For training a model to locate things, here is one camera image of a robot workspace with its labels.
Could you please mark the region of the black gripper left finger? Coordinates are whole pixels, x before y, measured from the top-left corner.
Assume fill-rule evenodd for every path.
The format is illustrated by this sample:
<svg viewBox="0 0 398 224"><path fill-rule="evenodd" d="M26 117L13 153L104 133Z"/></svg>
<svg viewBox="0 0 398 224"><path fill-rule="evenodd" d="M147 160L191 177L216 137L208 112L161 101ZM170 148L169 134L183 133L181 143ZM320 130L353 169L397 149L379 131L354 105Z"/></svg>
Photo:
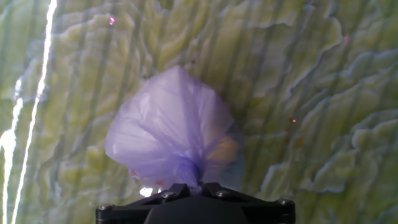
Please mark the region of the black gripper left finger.
<svg viewBox="0 0 398 224"><path fill-rule="evenodd" d="M100 205L95 210L95 223L144 223L155 206L189 196L190 188L186 184L173 184L169 189L127 205Z"/></svg>

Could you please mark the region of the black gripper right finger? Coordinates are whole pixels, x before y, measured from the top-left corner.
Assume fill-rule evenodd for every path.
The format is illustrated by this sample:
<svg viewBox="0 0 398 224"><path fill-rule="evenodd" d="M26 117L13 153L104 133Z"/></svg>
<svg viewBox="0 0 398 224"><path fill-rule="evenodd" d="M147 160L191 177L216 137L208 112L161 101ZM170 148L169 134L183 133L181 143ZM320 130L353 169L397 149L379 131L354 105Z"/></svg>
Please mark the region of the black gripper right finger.
<svg viewBox="0 0 398 224"><path fill-rule="evenodd" d="M295 203L292 200L280 198L268 202L222 187L217 182L202 183L201 187L202 196L237 205L249 223L295 224Z"/></svg>

